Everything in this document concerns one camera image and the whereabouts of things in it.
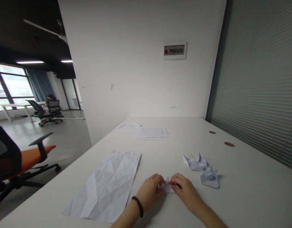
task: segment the table surface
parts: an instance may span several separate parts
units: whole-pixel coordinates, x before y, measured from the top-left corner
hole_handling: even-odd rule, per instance
[[[167,127],[165,140],[133,140],[134,132],[115,129],[0,222],[0,228],[110,227],[107,223],[61,214],[111,150],[142,153],[129,198],[154,173],[179,172],[229,227],[292,227],[292,170],[197,117],[131,117],[124,123]],[[219,169],[220,188],[202,185],[182,155],[199,152]],[[205,227],[175,194],[167,194],[136,227]]]
[[[24,107],[24,106],[31,106],[28,102],[22,102],[22,103],[15,103],[15,104],[0,104],[1,106],[5,106],[5,107]]]

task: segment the concrete floor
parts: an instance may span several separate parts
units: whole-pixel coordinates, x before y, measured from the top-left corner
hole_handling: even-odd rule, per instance
[[[64,111],[64,116],[82,118],[84,117],[84,111]],[[56,145],[56,148],[48,154],[46,161],[38,164],[37,166],[58,163],[62,170],[64,170],[91,148],[91,141],[89,138],[86,120],[65,119],[58,125],[47,123],[44,127],[38,126],[39,120],[35,120],[36,122],[31,123],[29,119],[24,118],[13,122],[2,122],[0,123],[0,126],[4,128],[4,130],[21,150],[36,148],[37,146],[29,147],[28,145],[39,137],[49,132],[54,132],[54,134],[45,139],[43,143],[44,146]],[[58,173],[56,173],[54,169],[50,169],[29,180],[39,183],[48,183],[56,175],[58,175]],[[20,189],[13,190],[0,203],[0,220],[2,220],[38,190],[38,188],[33,187],[22,187]]]

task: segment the black bracelet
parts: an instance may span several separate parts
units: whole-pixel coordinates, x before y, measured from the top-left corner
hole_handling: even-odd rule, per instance
[[[140,208],[140,218],[143,217],[144,215],[144,212],[143,212],[143,207],[142,207],[142,204],[140,203],[139,199],[136,198],[135,196],[131,198],[132,200],[135,200]]]

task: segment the ceiling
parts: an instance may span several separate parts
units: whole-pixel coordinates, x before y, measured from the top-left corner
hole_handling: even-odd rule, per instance
[[[61,62],[71,59],[68,45],[58,36],[29,25],[23,19],[55,33],[61,33],[57,23],[57,19],[62,20],[57,0],[1,0],[0,62],[54,71],[58,78],[75,78],[72,63]],[[45,63],[25,65],[16,63],[31,60]]]

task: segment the chair wheel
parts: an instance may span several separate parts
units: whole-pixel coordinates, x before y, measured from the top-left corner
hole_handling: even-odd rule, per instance
[[[60,166],[57,166],[56,168],[55,168],[55,171],[56,172],[59,172],[61,170],[61,167]]]

